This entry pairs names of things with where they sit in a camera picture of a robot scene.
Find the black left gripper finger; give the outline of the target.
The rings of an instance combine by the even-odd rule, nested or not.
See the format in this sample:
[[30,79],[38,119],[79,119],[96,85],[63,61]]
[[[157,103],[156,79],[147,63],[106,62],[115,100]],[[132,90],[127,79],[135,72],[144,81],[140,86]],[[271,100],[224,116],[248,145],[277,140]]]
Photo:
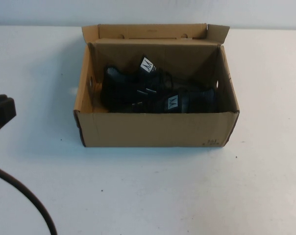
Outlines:
[[16,116],[14,99],[0,94],[0,129]]

